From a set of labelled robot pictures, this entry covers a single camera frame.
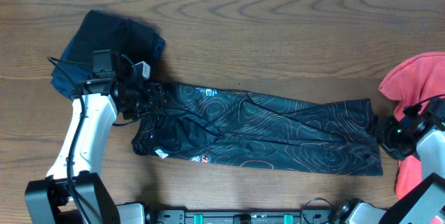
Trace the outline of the black jersey with orange contour lines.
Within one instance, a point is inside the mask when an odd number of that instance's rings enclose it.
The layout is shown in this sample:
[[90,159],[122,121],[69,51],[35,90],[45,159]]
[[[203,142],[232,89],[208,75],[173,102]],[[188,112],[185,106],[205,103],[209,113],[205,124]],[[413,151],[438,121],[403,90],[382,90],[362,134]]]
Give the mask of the black jersey with orange contour lines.
[[369,99],[316,104],[178,83],[140,122],[133,151],[228,166],[381,176]]

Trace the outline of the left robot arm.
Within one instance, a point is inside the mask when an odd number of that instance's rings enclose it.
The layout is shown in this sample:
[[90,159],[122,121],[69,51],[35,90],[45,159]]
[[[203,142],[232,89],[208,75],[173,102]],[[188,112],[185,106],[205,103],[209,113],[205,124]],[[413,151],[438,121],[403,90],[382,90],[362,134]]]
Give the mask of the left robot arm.
[[165,103],[161,84],[137,90],[115,81],[89,80],[72,102],[63,146],[46,177],[24,194],[33,223],[145,223],[145,207],[114,203],[101,179],[110,130],[119,114],[138,120]]

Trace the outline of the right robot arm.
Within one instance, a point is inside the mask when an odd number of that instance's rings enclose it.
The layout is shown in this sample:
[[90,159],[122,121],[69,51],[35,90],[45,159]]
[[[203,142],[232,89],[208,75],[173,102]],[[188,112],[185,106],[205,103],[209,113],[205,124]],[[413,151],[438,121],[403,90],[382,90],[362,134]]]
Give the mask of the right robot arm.
[[387,210],[348,202],[329,223],[429,223],[444,210],[444,117],[405,117],[385,128],[385,143],[411,145],[421,162],[422,181]]

